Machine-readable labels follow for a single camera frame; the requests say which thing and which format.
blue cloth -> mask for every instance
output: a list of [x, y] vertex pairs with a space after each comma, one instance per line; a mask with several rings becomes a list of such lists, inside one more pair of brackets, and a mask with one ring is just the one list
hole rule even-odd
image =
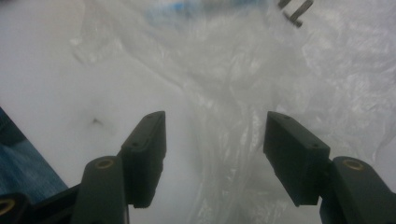
[[67, 189], [35, 147], [0, 111], [0, 195], [20, 192], [31, 203]]

white table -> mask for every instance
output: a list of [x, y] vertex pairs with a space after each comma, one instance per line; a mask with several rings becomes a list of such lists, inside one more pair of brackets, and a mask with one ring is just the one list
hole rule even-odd
[[[132, 223], [184, 223], [202, 170], [191, 105], [177, 86], [126, 54], [79, 63], [70, 40], [83, 14], [79, 0], [0, 3], [0, 105], [70, 187], [87, 162], [115, 155], [143, 116], [166, 111], [168, 152], [157, 194], [150, 209], [130, 215]], [[381, 175], [394, 174], [393, 158], [391, 149], [377, 158]], [[395, 179], [386, 179], [395, 189]], [[291, 209], [286, 217], [315, 212]], [[318, 214], [310, 215], [318, 223]]]

screw hole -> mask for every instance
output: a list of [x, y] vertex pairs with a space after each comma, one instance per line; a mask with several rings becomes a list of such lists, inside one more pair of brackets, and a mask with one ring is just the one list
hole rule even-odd
[[4, 199], [0, 200], [0, 216], [9, 212], [15, 206], [15, 200]]
[[95, 166], [96, 166], [97, 169], [106, 169], [106, 168], [112, 166], [113, 163], [114, 163], [113, 160], [110, 160], [110, 159], [103, 159], [103, 160], [98, 161], [98, 162], [95, 164]]
[[347, 167], [349, 167], [352, 170], [356, 171], [361, 171], [363, 170], [364, 166], [358, 162], [358, 161], [353, 161], [353, 160], [344, 160], [343, 164]]

crumpled plastic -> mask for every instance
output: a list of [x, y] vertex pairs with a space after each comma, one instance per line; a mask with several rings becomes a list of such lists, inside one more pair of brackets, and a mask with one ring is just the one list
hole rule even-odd
[[300, 29], [273, 0], [84, 3], [77, 59], [126, 52], [191, 102], [203, 165], [186, 223], [318, 223], [317, 208], [293, 208], [262, 155], [269, 110], [300, 121], [332, 158], [374, 164], [394, 139], [392, 1], [316, 0]]

plastic bag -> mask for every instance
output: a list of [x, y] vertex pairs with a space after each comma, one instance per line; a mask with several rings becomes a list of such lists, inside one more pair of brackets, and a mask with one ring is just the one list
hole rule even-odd
[[202, 180], [180, 223], [319, 223], [316, 207], [293, 207], [262, 154], [268, 110], [299, 120], [331, 157], [373, 164], [396, 134], [391, 1], [317, 0], [300, 29], [277, 1], [84, 2], [79, 60], [126, 52], [191, 102]]

